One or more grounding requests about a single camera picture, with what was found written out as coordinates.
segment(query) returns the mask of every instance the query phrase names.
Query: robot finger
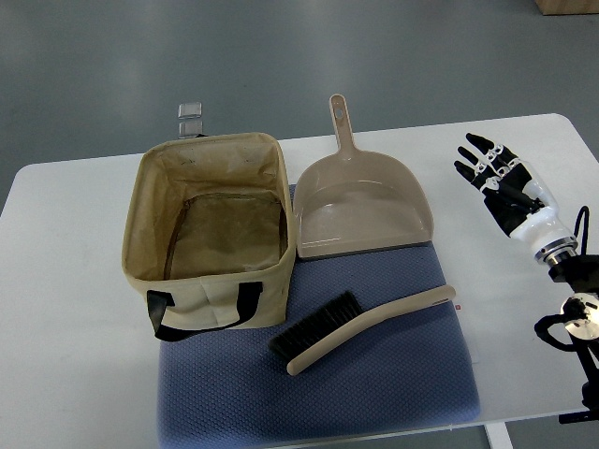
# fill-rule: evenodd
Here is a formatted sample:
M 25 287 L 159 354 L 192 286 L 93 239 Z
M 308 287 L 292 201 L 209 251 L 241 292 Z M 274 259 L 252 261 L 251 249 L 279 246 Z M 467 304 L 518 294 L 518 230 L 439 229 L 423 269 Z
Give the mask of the robot finger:
M 510 162 L 516 159 L 516 156 L 501 143 L 493 143 L 487 138 L 471 133 L 466 134 L 466 139 L 485 156 L 485 163 L 493 167 L 495 173 L 501 177 L 509 173 L 512 168 Z
M 485 182 L 487 181 L 487 176 L 482 173 L 477 173 L 473 168 L 468 167 L 463 162 L 456 161 L 453 163 L 458 173 L 471 183 L 476 189 L 480 190 L 485 186 Z
M 466 150 L 464 147 L 458 147 L 458 153 L 470 162 L 475 167 L 475 172 L 484 175 L 484 178 L 497 176 L 497 171 L 491 166 L 480 161 L 474 154 Z

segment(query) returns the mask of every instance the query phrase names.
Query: blue mat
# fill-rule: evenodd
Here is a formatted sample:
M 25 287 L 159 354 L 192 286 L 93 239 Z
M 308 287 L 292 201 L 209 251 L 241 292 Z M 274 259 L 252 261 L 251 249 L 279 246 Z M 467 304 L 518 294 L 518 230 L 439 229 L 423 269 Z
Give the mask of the blue mat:
M 372 327 L 296 377 L 268 349 L 345 290 L 370 309 L 445 283 L 431 243 L 298 261 L 285 324 L 162 343 L 161 445 L 251 447 L 473 420 L 478 394 L 452 302 Z

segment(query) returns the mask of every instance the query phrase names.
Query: beige dustpan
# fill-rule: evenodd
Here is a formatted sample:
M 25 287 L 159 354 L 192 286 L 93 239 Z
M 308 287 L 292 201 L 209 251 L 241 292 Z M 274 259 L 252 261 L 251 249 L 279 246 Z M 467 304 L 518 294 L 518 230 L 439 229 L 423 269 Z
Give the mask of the beige dustpan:
M 339 150 L 311 166 L 293 211 L 301 258 L 358 253 L 432 239 L 432 214 L 416 177 L 400 161 L 356 148 L 345 98 L 330 98 Z

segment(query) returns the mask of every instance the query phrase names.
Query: hand brush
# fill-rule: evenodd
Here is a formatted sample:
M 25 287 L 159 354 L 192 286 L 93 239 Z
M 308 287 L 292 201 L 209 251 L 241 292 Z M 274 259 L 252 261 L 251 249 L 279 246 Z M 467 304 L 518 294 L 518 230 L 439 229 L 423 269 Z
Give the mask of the hand brush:
M 274 337 L 269 348 L 287 362 L 287 372 L 295 376 L 362 330 L 442 304 L 455 295 L 451 285 L 443 285 L 364 311 L 354 295 L 345 292 Z

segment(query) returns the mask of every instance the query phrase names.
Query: black cable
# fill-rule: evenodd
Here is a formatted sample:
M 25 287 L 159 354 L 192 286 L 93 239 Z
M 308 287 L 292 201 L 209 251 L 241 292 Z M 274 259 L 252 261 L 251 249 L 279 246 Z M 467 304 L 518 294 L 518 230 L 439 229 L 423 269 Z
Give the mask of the black cable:
M 587 253 L 587 242 L 589 240 L 589 208 L 587 206 L 583 206 L 578 211 L 577 222 L 574 225 L 574 236 L 578 238 L 578 231 L 580 230 L 580 222 L 584 217 L 584 224 L 582 227 L 582 238 L 580 242 L 580 253 L 585 255 Z

